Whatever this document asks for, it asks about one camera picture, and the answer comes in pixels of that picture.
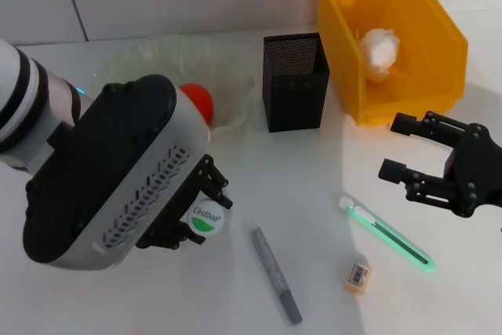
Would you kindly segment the wavy clear glass fruit bowl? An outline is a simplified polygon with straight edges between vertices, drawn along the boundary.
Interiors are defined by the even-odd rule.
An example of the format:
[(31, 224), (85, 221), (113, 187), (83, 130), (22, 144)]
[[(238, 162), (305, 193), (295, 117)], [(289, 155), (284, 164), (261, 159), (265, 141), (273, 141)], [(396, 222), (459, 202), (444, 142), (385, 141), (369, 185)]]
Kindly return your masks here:
[(214, 106), (213, 135), (248, 121), (255, 86), (252, 75), (230, 50), (194, 35), (150, 37), (123, 49), (93, 75), (87, 95), (95, 99), (108, 83), (151, 74), (163, 75), (175, 86), (196, 83), (207, 89)]

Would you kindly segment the red-orange fruit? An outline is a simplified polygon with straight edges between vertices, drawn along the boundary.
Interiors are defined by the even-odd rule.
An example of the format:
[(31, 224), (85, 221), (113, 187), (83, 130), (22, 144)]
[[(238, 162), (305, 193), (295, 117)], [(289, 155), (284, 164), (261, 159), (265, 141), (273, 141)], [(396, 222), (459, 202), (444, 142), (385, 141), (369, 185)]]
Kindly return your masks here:
[(180, 86), (180, 90), (196, 106), (201, 116), (209, 126), (214, 116), (213, 99), (209, 91), (198, 83), (185, 83)]

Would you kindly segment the grey marker pen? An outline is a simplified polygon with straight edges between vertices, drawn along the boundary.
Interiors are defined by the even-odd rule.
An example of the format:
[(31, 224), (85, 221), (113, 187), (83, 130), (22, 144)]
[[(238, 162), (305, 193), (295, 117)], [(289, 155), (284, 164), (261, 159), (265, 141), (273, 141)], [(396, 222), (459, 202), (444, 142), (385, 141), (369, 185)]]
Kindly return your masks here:
[(303, 317), (262, 229), (254, 228), (250, 238), (289, 322), (292, 325), (302, 323)]

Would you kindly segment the green and white pen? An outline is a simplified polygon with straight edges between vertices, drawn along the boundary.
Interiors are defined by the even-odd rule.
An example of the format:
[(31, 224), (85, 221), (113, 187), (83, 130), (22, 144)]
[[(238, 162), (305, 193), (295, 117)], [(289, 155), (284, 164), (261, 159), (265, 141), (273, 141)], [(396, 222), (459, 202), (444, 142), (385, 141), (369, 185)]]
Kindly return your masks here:
[(420, 269), (426, 272), (435, 271), (436, 263), (426, 252), (361, 203), (349, 196), (343, 196), (339, 207)]

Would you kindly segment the small beige eraser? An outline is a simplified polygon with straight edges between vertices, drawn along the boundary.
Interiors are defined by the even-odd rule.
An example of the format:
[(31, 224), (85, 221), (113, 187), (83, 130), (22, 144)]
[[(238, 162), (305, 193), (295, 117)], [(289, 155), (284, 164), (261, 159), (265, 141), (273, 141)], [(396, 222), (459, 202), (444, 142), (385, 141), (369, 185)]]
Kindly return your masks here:
[(353, 262), (344, 288), (352, 293), (363, 295), (371, 272), (372, 268), (369, 265)]

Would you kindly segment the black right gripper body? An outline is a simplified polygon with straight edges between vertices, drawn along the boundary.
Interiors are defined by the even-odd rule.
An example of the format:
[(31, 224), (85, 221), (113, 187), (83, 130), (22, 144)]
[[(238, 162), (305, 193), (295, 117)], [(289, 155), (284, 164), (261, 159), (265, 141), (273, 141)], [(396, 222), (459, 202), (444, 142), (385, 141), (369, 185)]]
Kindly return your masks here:
[(502, 147), (478, 123), (470, 123), (445, 163), (443, 177), (453, 184), (452, 212), (468, 218), (483, 205), (502, 208)]

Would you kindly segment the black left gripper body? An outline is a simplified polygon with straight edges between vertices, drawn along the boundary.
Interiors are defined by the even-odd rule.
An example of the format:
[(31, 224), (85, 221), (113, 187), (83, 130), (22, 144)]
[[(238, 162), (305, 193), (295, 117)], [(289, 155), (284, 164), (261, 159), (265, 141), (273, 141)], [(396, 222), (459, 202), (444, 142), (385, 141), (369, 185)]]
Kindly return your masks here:
[(192, 172), (180, 185), (151, 225), (154, 233), (174, 233), (180, 228), (182, 217), (195, 201), (199, 188), (197, 172)]

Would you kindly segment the white paper ball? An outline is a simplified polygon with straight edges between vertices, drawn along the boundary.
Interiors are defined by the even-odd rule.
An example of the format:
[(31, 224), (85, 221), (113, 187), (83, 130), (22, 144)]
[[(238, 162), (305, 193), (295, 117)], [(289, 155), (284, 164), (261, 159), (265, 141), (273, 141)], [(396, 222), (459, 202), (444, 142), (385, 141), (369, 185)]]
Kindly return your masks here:
[(393, 29), (374, 28), (359, 41), (358, 46), (365, 62), (366, 78), (382, 82), (396, 62), (400, 39)]

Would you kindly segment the black mesh pen holder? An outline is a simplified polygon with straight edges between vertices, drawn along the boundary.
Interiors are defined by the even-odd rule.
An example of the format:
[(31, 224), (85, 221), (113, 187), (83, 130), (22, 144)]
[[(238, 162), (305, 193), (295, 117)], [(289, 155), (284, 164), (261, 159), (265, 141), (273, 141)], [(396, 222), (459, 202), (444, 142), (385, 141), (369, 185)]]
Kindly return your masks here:
[(262, 100), (268, 130), (317, 129), (329, 75), (319, 33), (265, 37)]

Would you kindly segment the clear water bottle green label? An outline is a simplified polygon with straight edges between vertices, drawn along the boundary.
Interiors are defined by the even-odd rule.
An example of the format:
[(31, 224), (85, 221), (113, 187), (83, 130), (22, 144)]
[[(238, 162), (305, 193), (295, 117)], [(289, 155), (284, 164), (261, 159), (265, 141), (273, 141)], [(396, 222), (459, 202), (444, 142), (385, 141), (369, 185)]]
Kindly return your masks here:
[(209, 237), (220, 232), (224, 225), (224, 208), (210, 199), (201, 199), (187, 211), (187, 224), (196, 234)]

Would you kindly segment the yellow plastic bin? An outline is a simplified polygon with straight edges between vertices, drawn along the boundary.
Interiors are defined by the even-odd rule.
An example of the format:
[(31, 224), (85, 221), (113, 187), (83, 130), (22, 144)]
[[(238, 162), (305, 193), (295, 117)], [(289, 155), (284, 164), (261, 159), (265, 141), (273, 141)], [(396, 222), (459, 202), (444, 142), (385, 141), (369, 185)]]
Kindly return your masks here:
[[(400, 44), (389, 76), (368, 80), (358, 42), (375, 28)], [(318, 0), (318, 33), (344, 110), (359, 126), (445, 113), (464, 95), (467, 39), (438, 0)]]

